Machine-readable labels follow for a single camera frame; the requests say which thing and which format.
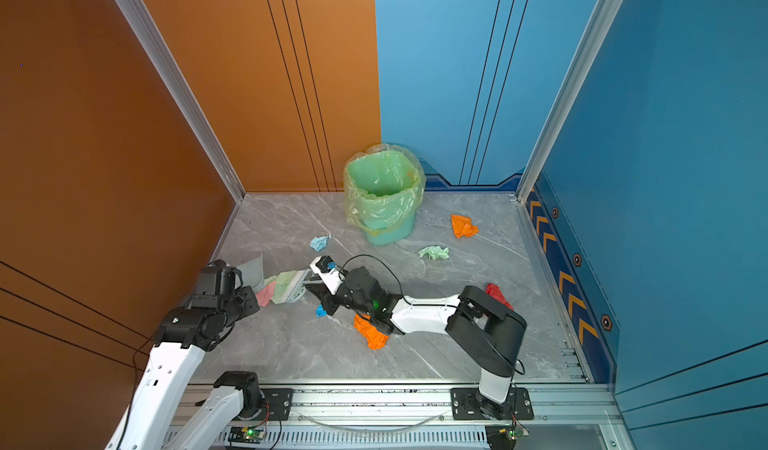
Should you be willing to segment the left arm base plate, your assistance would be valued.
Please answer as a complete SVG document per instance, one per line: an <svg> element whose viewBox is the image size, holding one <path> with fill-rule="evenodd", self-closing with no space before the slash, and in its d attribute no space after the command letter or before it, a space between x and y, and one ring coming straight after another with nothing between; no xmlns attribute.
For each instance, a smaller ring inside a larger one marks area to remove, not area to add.
<svg viewBox="0 0 768 450"><path fill-rule="evenodd" d="M291 415L293 388L236 389L235 392L242 396L242 408L234 415L234 421L286 422Z"/></svg>

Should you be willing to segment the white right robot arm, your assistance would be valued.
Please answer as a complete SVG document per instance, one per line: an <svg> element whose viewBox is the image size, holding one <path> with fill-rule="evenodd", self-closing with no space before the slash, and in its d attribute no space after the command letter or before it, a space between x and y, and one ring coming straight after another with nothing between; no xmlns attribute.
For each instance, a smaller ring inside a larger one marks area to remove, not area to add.
<svg viewBox="0 0 768 450"><path fill-rule="evenodd" d="M480 411L502 420L517 372L526 320L484 290L467 286L444 298L414 298L385 290L364 267L347 270L330 257L310 264L314 276L305 288L332 315L343 307L355 312L362 326L380 336L434 333L447 335L481 369L475 400Z"/></svg>

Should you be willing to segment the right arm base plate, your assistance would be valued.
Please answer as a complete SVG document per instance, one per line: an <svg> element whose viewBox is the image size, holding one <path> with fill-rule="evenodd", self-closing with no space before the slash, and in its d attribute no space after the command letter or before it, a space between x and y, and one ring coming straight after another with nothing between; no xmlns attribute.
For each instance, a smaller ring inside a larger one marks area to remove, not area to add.
<svg viewBox="0 0 768 450"><path fill-rule="evenodd" d="M533 420L534 410L526 388L512 386L502 403L480 394L477 388L456 387L450 390L451 410L455 420Z"/></svg>

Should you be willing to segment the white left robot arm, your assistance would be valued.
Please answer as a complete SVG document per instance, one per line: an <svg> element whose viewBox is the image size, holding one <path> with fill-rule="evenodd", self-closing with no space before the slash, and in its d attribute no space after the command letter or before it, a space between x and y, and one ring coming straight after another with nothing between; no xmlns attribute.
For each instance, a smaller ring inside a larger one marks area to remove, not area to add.
<svg viewBox="0 0 768 450"><path fill-rule="evenodd" d="M267 405L257 374L227 371L181 430L166 439L205 354L225 340L236 322L258 311L255 293L238 268L216 260L201 269L189 303L169 311L154 334L146 368L106 447L208 449L232 420L261 417Z"/></svg>

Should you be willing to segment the grey-green hand brush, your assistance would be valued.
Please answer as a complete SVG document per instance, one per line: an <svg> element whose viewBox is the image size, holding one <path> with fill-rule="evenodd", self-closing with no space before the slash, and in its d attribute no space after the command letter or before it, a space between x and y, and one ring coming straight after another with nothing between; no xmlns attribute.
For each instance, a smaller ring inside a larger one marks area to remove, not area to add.
<svg viewBox="0 0 768 450"><path fill-rule="evenodd" d="M306 292L307 291L312 291L312 290L318 290L320 292L325 291L326 287L323 284L323 282L321 281L321 279L317 275L315 275L311 269L308 269L308 270L309 270L309 273L307 274L307 277L306 277L306 279L304 281L304 286L306 288Z"/></svg>

